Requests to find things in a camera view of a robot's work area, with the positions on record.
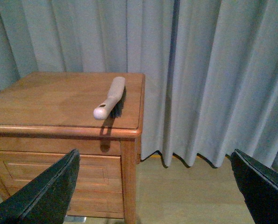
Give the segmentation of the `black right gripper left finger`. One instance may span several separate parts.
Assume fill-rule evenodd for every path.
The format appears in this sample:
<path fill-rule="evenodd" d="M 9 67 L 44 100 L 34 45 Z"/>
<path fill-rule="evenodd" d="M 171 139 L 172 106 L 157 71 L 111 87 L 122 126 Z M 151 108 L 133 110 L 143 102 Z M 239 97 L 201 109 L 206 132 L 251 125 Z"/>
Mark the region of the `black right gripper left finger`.
<path fill-rule="evenodd" d="M 0 224 L 62 224 L 79 172 L 76 149 L 0 204 Z"/>

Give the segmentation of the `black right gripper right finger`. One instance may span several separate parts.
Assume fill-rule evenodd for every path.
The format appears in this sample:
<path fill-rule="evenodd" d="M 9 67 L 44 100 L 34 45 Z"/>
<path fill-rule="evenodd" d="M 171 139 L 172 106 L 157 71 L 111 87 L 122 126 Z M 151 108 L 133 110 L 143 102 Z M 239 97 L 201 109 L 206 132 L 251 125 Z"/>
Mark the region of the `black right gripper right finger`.
<path fill-rule="evenodd" d="M 230 157 L 237 186 L 256 224 L 278 224 L 278 173 L 236 149 Z"/>

